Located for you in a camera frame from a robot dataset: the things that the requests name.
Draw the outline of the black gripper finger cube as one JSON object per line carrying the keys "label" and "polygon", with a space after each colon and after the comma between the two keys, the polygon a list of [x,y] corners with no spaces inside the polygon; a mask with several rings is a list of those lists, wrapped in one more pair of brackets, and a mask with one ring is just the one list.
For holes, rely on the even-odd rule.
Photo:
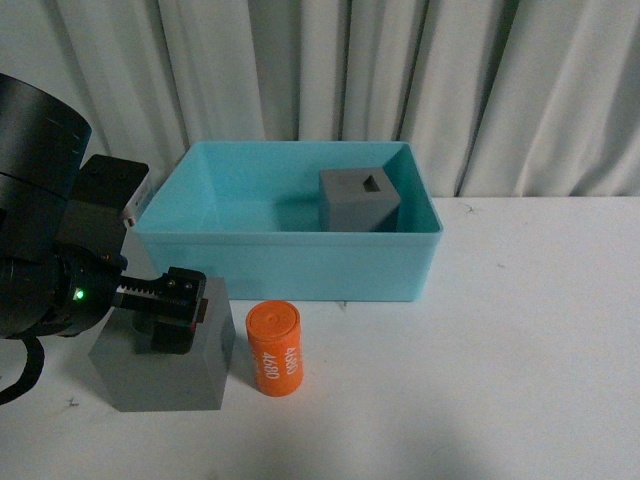
{"label": "black gripper finger cube", "polygon": [[185,355],[191,351],[195,329],[166,323],[155,323],[150,348],[163,354]]}

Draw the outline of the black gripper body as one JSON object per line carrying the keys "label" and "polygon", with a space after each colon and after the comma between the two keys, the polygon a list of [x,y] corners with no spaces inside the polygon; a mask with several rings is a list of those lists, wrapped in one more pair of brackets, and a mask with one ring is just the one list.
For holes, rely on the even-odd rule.
{"label": "black gripper body", "polygon": [[76,336],[113,307],[149,314],[161,329],[195,332],[206,276],[177,267],[152,280],[125,276],[126,233],[116,208],[69,201],[55,240],[61,276],[56,292],[61,305],[52,319],[56,335]]}

